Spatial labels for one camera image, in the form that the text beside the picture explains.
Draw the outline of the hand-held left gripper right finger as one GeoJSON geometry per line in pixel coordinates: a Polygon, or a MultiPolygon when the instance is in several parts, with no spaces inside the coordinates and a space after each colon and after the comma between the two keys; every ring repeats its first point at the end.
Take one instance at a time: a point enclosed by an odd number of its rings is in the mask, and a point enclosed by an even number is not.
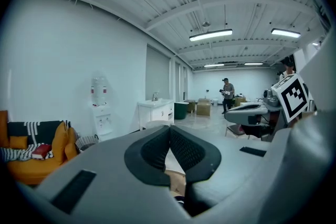
{"type": "Polygon", "coordinates": [[[184,209],[191,217],[260,217],[275,189],[290,129],[272,142],[204,135],[171,126],[171,151],[186,175],[184,209]]]}

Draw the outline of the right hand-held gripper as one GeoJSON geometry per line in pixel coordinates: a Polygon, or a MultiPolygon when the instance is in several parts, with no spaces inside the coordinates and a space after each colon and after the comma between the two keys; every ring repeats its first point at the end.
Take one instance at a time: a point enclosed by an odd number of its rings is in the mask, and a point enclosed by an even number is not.
{"type": "Polygon", "coordinates": [[[228,129],[235,135],[248,135],[262,139],[272,135],[274,130],[293,125],[309,105],[308,88],[298,73],[289,74],[266,90],[263,103],[240,105],[224,114],[233,123],[228,129]],[[270,120],[270,112],[279,112],[278,122],[270,120]]]}

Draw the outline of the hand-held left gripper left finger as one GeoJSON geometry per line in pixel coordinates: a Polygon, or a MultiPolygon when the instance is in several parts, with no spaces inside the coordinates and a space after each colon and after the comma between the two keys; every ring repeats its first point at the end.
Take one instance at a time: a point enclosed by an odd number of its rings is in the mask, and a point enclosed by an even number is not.
{"type": "Polygon", "coordinates": [[[34,205],[52,223],[184,223],[164,172],[170,129],[98,143],[49,175],[34,205]]]}

